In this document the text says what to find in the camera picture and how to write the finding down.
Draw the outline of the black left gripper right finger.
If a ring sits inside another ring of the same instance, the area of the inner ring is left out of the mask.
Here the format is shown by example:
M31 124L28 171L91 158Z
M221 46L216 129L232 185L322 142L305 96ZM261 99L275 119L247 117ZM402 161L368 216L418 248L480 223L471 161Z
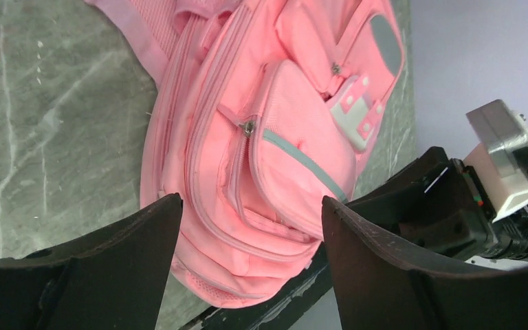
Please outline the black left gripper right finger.
M343 329L528 329L528 267L436 254L331 197L322 229Z

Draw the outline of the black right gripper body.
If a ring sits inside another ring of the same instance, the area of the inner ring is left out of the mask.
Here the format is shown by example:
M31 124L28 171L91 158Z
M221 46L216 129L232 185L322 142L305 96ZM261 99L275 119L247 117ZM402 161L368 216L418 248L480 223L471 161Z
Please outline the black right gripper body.
M483 172L438 146L348 207L444 256L528 261L528 197L501 215L483 186Z

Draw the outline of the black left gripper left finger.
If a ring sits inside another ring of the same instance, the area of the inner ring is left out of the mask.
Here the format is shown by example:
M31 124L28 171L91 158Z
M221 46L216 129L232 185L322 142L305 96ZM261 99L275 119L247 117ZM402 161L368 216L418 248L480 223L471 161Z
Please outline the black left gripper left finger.
M169 194L66 243L0 259L0 329L154 329L183 201Z

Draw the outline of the pink student backpack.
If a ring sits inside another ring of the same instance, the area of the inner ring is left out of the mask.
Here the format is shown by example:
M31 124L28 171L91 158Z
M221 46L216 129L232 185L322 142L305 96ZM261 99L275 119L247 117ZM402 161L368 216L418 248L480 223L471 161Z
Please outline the pink student backpack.
M390 1L94 1L158 95L140 205L179 193L171 273L206 303L272 298L346 202L404 67Z

